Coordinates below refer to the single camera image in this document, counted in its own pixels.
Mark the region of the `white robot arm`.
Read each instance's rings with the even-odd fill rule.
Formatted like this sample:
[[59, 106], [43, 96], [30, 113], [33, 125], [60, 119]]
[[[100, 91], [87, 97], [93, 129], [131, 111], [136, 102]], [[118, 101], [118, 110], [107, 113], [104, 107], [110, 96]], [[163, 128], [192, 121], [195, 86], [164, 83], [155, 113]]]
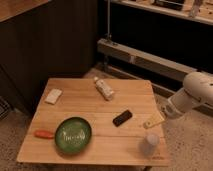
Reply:
[[183, 86], [161, 105], [157, 114], [152, 114], [144, 123], [145, 129], [155, 127], [166, 119], [182, 117], [193, 108], [209, 104], [213, 106], [213, 75], [191, 72], [183, 79]]

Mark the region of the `yellow wooden gripper finger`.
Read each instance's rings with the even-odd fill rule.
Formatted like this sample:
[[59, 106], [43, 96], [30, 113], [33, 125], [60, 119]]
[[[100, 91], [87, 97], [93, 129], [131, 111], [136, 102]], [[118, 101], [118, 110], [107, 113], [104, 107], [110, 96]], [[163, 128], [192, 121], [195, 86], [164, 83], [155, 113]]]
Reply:
[[149, 129], [161, 124], [164, 121], [165, 121], [165, 118], [160, 113], [153, 114], [143, 123], [143, 126], [145, 129]]

